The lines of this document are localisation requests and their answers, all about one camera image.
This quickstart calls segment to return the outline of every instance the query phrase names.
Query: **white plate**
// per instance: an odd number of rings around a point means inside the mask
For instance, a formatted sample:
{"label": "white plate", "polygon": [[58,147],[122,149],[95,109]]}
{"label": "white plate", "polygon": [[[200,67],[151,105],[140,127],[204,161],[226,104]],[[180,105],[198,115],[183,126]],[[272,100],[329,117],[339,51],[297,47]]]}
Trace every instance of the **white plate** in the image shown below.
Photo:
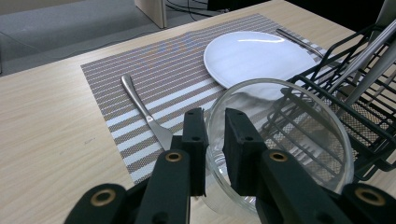
{"label": "white plate", "polygon": [[207,45],[204,62],[210,76],[227,89],[253,78],[287,80],[316,65],[298,45],[260,32],[217,37]]}

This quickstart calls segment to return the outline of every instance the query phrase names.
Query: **glass bowl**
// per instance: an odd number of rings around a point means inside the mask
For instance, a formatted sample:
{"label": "glass bowl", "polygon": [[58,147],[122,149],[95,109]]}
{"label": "glass bowl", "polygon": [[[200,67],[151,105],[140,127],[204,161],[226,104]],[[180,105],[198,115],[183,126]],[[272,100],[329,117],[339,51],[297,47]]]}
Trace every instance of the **glass bowl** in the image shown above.
{"label": "glass bowl", "polygon": [[353,157],[347,132],[330,108],[311,92],[287,81],[251,79],[224,92],[205,120],[210,175],[204,201],[215,212],[238,217],[257,214],[255,198],[239,196],[227,176],[222,152],[227,107],[246,113],[268,148],[291,153],[322,187],[339,193],[352,181]]}

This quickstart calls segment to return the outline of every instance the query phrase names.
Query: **striped placemat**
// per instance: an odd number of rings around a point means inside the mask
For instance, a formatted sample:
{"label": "striped placemat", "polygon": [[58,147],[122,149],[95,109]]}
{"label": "striped placemat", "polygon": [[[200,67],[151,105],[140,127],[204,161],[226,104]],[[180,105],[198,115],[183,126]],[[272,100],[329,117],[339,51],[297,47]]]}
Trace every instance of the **striped placemat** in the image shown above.
{"label": "striped placemat", "polygon": [[[207,111],[224,91],[205,69],[203,55],[207,44],[220,35],[236,31],[277,35],[276,28],[287,30],[257,14],[81,66],[135,183],[150,176],[163,149],[121,86],[120,77],[130,75],[153,117],[174,134],[182,134],[184,113],[195,107]],[[315,61],[319,60],[315,54],[310,55]]]}

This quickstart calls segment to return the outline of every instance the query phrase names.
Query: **floor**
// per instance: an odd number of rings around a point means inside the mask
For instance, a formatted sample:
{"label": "floor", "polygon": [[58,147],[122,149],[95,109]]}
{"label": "floor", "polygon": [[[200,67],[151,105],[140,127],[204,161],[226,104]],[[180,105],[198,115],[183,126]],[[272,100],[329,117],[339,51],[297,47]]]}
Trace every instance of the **floor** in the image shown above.
{"label": "floor", "polygon": [[[187,0],[167,1],[186,6]],[[190,0],[190,7],[206,5]],[[167,7],[168,28],[204,16],[175,11]],[[52,63],[93,49],[159,32],[134,0],[85,0],[57,7],[46,7],[0,16],[2,73],[7,76],[39,65]]]}

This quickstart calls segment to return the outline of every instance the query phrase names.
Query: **wooden table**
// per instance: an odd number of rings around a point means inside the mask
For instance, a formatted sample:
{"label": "wooden table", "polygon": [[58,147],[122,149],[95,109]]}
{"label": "wooden table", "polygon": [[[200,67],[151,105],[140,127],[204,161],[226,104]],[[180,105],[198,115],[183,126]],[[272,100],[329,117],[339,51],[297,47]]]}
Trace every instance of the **wooden table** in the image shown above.
{"label": "wooden table", "polygon": [[[261,13],[323,48],[352,31],[283,0],[247,7],[0,78],[0,222],[63,223],[88,189],[133,185],[81,70],[84,63]],[[373,185],[396,196],[395,172]],[[192,200],[191,223],[245,223]]]}

